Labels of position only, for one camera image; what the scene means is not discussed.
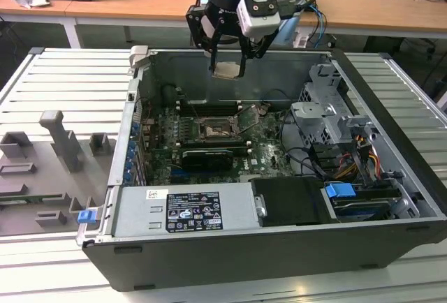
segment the blue cable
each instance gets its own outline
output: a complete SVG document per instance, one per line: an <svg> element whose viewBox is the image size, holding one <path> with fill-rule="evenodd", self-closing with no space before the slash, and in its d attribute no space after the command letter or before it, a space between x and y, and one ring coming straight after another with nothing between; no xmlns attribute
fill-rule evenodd
<svg viewBox="0 0 447 303"><path fill-rule="evenodd" d="M315 42L314 48L318 47L318 44L320 43L321 38L323 37L323 16L321 15L321 12L318 11L317 8L315 8L314 6L310 6L310 8L312 10L314 10L314 12L316 13L316 15L318 15L318 18L320 19L320 35L318 36L318 40Z"/></svg>

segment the robotic arm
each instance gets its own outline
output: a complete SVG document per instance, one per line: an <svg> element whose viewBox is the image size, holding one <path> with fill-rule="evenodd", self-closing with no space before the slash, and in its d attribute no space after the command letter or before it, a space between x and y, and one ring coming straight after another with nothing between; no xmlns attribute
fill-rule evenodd
<svg viewBox="0 0 447 303"><path fill-rule="evenodd" d="M186 13L186 20L197 48L211 55L210 70L222 77L242 77L247 59L261 58L278 34L282 20L311 5L315 0L299 4L299 0L200 0ZM240 65L217 64L218 45L239 41Z"/></svg>

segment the sticker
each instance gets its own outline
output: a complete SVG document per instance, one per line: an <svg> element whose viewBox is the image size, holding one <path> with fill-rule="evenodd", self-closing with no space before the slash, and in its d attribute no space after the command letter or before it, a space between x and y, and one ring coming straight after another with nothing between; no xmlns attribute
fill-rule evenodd
<svg viewBox="0 0 447 303"><path fill-rule="evenodd" d="M167 193L165 197L166 230L169 233L224 228L218 192Z"/></svg>
<svg viewBox="0 0 447 303"><path fill-rule="evenodd" d="M147 189L146 190L146 199L147 200L155 200L155 199L165 200L168 193L169 193L169 189Z"/></svg>

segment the desk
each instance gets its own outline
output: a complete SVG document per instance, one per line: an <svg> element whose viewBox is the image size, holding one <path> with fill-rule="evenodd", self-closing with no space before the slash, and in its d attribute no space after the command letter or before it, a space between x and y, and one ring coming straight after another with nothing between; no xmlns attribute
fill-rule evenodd
<svg viewBox="0 0 447 303"><path fill-rule="evenodd" d="M328 18L327 33L407 38L447 38L447 3L427 0L317 0ZM309 30L315 14L305 13Z"/></svg>
<svg viewBox="0 0 447 303"><path fill-rule="evenodd" d="M78 24L142 27L187 27L184 14L195 0L54 1L48 8L27 10L0 0L0 15L12 22L62 24L71 47L81 47ZM326 32L368 36L447 38L447 4L414 0L318 0L328 18ZM304 13L300 31L309 32L315 14Z"/></svg>

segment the wire bundle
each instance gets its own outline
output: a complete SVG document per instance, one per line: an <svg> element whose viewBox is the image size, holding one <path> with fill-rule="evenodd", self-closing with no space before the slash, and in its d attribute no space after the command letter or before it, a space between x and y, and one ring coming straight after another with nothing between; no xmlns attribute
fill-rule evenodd
<svg viewBox="0 0 447 303"><path fill-rule="evenodd" d="M317 41L314 43L314 48L317 48L328 26L328 19L326 15L318 9L318 6L316 4L315 6L310 6L310 8L315 12L318 21L314 28L314 31L309 37L309 40L311 40L314 37L316 31L318 30L318 27L320 27L320 34L318 35Z"/></svg>

